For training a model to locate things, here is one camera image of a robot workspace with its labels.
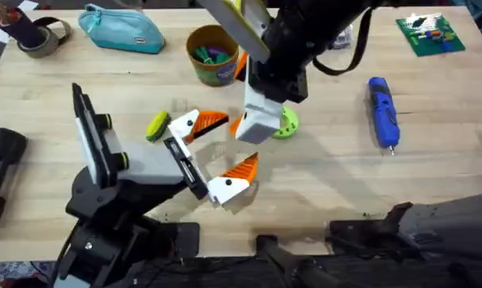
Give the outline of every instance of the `tape roll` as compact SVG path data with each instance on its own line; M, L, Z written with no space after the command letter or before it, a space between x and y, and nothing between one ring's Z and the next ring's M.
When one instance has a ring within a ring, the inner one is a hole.
M49 24L61 22L65 29L65 35L59 38L49 27ZM32 48L27 48L20 42L17 42L17 47L25 52L31 58L42 58L54 53L58 47L66 42L72 33L72 28L67 22L61 21L53 17L42 17L33 21L33 24L44 34L46 40L40 45Z
M51 29L44 26L38 26L37 28L46 37L46 40L40 46L27 48L20 42L17 42L17 47L31 58L42 58L51 55L59 46L58 36Z

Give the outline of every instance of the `floor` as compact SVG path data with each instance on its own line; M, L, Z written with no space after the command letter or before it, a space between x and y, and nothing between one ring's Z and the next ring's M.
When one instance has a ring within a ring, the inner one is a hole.
M2 1L15 5L21 0ZM106 8L121 7L117 1L134 3L137 0L94 0L93 3ZM83 7L90 0L53 0L49 4L53 9L77 9ZM195 0L148 0L146 8L186 8L194 6ZM0 55L4 45L0 43ZM238 259L209 259L220 261L218 265L229 264ZM317 262L329 273L339 278L350 279L374 287L392 288L455 288L473 287L459 285L453 282L447 272L450 262L432 261L428 264L421 262L404 262L397 264L390 260L377 259L370 262L351 257L319 257ZM482 263L463 262L470 275L482 287ZM147 266L146 271L137 279L135 287L281 287L279 278L273 273L265 261L252 260L244 264L231 265L223 270L211 274L184 273L172 270L172 273L160 273L158 268Z

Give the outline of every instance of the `green object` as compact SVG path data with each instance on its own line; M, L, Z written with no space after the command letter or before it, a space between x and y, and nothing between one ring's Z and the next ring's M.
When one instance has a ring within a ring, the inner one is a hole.
M418 20L421 21L420 26L414 27L413 24ZM397 19L396 23L400 27L404 36L408 39L416 56L442 54L463 51L466 49L461 40L456 37L456 33L448 21L440 13ZM425 31L434 30L440 31L441 38L435 40L424 36L426 35ZM446 34L450 34L452 37L446 39Z
M222 64L230 60L230 56L228 54L221 53L216 58L216 64Z
M273 138L286 139L294 135L297 128L299 128L299 119L297 118L296 112L284 106L281 120L283 120L283 125L275 134L273 134Z
M198 56L198 58L204 62L205 64L214 64L214 61L212 61L212 58L209 57L209 53L207 53L207 48L204 46L198 47L194 53Z
M159 112L159 114L152 119L152 122L150 122L146 128L146 140L150 142L157 141L166 131L166 127L168 127L170 120L171 117L169 116L168 112Z

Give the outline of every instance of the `zipper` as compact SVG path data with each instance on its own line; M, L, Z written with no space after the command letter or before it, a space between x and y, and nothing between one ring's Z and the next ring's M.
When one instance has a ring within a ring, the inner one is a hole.
M100 10L95 10L94 20L91 23L90 28L88 28L88 34L91 32L91 30L95 28L95 26L100 25L101 17L102 17L102 12Z
M153 24L152 20L148 18L146 15L143 13L139 13L137 11L114 11L114 10L102 10L102 14L104 15L109 15L109 16L114 16L114 17L128 17L128 18L136 18L136 19L141 19L145 22L147 22L150 26L152 26L156 31L159 31L159 29Z

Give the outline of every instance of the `lime green toy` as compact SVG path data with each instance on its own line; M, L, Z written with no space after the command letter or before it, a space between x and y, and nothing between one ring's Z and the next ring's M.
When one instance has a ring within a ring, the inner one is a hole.
M296 112L292 111L288 107L283 107L283 114L281 115L281 120L283 120L283 125L281 128L273 134L275 139L286 139L296 133L297 128L299 128L299 119L297 118Z
M146 140L150 142L157 141L166 131L169 121L171 121L171 117L169 116L168 112L159 112L159 114L152 119L152 122L146 128Z

